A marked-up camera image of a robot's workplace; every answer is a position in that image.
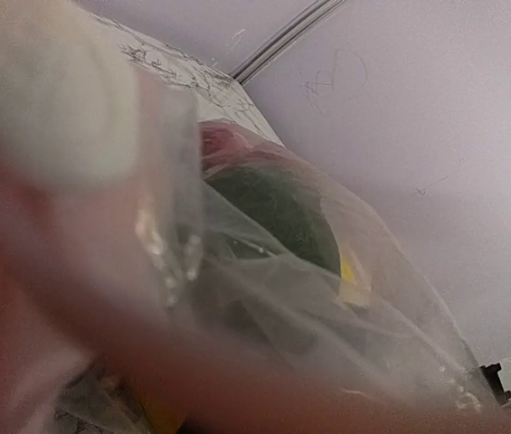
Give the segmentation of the left aluminium frame post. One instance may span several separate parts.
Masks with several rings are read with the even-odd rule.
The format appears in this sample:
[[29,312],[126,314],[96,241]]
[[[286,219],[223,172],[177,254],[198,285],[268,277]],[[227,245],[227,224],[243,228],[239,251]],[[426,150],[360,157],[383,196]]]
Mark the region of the left aluminium frame post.
[[247,84],[292,45],[349,4],[349,0],[314,1],[235,68],[231,77],[241,85]]

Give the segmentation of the yellow fake bell pepper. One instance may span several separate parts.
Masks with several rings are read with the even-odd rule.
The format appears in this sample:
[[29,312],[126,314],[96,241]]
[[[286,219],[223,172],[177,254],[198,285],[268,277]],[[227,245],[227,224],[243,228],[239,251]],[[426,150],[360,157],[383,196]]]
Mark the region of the yellow fake bell pepper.
[[372,278],[353,250],[340,251],[341,284],[337,300],[356,307],[369,307]]

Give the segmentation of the clear zip top bag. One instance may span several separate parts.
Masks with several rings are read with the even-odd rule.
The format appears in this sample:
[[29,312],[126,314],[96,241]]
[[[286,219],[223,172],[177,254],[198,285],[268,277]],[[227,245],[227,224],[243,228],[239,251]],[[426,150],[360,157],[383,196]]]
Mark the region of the clear zip top bag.
[[456,428],[494,407],[453,318],[362,200],[291,153],[318,193],[341,279],[224,199],[196,100],[127,60],[72,1],[0,1],[0,433],[78,418],[144,432]]

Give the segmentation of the green fake avocado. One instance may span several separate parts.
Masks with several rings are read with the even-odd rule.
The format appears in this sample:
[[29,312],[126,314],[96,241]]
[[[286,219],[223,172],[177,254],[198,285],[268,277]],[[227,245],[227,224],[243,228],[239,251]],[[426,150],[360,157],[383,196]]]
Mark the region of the green fake avocado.
[[276,166],[233,165],[206,179],[217,193],[299,258],[339,275],[340,253],[318,193]]

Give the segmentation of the red fake pomegranate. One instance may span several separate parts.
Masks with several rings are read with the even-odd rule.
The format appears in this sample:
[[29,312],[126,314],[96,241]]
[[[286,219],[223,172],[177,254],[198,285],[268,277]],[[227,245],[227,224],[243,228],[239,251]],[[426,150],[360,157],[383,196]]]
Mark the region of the red fake pomegranate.
[[199,123],[202,169],[205,174],[247,161],[280,160],[289,156],[284,147],[236,123],[210,120]]

